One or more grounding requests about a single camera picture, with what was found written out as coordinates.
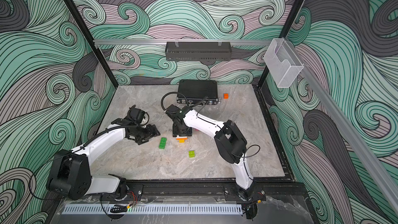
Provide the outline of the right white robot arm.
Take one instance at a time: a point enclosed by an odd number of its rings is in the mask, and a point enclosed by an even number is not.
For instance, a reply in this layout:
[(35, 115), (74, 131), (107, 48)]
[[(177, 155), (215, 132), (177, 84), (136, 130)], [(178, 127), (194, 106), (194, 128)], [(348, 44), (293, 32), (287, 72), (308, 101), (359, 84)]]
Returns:
[(243, 192), (252, 189), (254, 178), (248, 166), (247, 140), (235, 122), (217, 121), (190, 107), (166, 110), (165, 113), (178, 128), (193, 128), (213, 138), (219, 155), (231, 164), (238, 188)]

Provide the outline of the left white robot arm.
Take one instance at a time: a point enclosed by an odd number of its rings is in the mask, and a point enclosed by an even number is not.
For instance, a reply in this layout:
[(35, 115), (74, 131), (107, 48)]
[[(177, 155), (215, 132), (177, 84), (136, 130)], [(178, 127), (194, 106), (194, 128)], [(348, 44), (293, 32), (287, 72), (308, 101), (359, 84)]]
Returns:
[(109, 194), (115, 200), (121, 201), (127, 196), (127, 180), (113, 174), (92, 175), (91, 165), (101, 154), (123, 139), (142, 145), (158, 136), (160, 132), (155, 125), (142, 127), (111, 124), (85, 144), (72, 150), (58, 151), (52, 161), (46, 188), (71, 200), (79, 200), (87, 195)]

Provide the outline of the lime green small lego brick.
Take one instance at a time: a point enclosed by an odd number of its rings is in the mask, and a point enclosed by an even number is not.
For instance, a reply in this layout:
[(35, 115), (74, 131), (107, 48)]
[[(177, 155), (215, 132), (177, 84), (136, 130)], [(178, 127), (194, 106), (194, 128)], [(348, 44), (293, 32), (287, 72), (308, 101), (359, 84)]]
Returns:
[(189, 156), (189, 158), (194, 158), (195, 157), (195, 151), (194, 150), (190, 150), (188, 152), (188, 156)]

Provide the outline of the dark green long lego brick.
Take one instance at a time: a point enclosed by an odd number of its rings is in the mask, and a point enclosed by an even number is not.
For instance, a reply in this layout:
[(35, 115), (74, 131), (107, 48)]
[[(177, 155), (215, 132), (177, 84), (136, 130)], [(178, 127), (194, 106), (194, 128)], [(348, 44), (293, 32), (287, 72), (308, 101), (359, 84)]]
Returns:
[(167, 143), (167, 138), (161, 138), (159, 142), (159, 149), (165, 149)]

